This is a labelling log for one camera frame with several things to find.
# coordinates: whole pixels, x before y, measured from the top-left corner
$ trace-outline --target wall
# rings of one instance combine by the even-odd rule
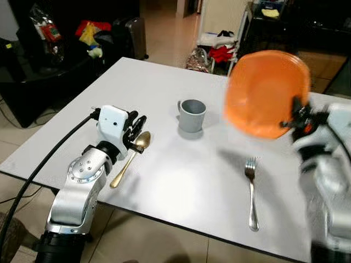
[[[17,40],[18,25],[12,14],[8,0],[0,0],[0,37],[8,40]]]
[[[227,30],[237,34],[247,2],[248,0],[204,0],[200,33]]]

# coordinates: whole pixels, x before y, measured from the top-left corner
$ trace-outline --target red cloth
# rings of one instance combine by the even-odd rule
[[[98,27],[101,30],[105,30],[105,31],[111,31],[111,24],[107,23],[107,22],[94,22],[94,21],[89,21],[89,20],[82,20],[80,25],[77,28],[77,31],[75,33],[75,35],[77,37],[80,37],[83,33],[83,30],[87,27],[88,23],[93,23],[95,27]]]
[[[227,48],[226,46],[220,47],[218,49],[211,48],[208,56],[214,58],[216,63],[227,62],[233,57],[233,53],[229,53],[234,48]]]

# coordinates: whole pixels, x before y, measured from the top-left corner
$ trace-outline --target robotic hand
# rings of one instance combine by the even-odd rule
[[[351,188],[342,160],[333,156],[350,135],[351,105],[330,105],[314,113],[293,101],[293,146],[302,157],[300,187],[307,203],[312,234],[312,263],[351,262]]]
[[[58,192],[48,216],[46,231],[36,250],[35,262],[80,262],[89,234],[97,198],[106,177],[128,149],[143,152],[132,142],[140,134],[146,117],[113,106],[103,106],[98,117],[101,142],[89,145],[69,165],[64,187]]]

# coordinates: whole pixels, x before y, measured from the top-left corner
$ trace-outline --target silver fork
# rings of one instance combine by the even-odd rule
[[[257,215],[256,215],[256,206],[254,204],[254,194],[253,194],[253,179],[254,171],[256,169],[256,159],[249,158],[246,160],[245,164],[245,175],[250,180],[250,217],[248,220],[248,226],[254,232],[257,232],[259,229]]]

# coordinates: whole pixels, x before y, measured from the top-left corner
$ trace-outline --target white table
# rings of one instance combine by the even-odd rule
[[[121,59],[27,140],[0,171],[27,178],[51,148],[92,106],[115,105],[147,115],[150,147],[128,168],[120,187],[109,183],[125,164],[115,164],[99,201],[192,231],[285,258],[309,261],[305,202],[298,186],[299,158],[290,136],[247,136],[222,116],[227,78]],[[321,108],[349,100],[311,94]],[[197,98],[208,107],[203,136],[184,138],[177,126],[177,101]],[[97,143],[96,121],[69,139],[35,182],[61,188],[68,164]],[[247,157],[258,157],[256,205],[259,232],[248,228]]]

